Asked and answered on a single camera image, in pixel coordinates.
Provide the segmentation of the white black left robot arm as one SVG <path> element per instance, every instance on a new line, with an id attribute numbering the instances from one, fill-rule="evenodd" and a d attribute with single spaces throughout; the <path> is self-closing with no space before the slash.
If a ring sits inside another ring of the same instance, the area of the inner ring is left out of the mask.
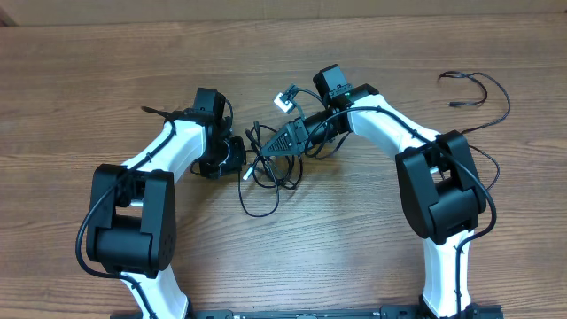
<path id="1" fill-rule="evenodd" d="M 186 172 L 206 179 L 240 172 L 244 142 L 232 133 L 230 101 L 216 89 L 200 88 L 192 106 L 157 114 L 163 129 L 143 151 L 95 170 L 74 253 L 85 273 L 129 288 L 136 317 L 192 318 L 172 268 L 175 185 Z"/>

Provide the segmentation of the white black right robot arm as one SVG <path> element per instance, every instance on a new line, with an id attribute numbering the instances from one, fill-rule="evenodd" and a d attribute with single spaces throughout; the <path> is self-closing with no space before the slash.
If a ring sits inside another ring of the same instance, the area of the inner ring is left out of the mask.
<path id="1" fill-rule="evenodd" d="M 382 307 L 382 318 L 501 318 L 468 292 L 468 252 L 478 217 L 494 202 L 479 181 L 470 147 L 458 131 L 424 128 L 391 107 L 374 87 L 354 87 L 332 65 L 313 79 L 325 110 L 288 122 L 262 156 L 315 156 L 342 133 L 363 136 L 395 162 L 403 213 L 423 240 L 425 281 L 413 307 Z"/>

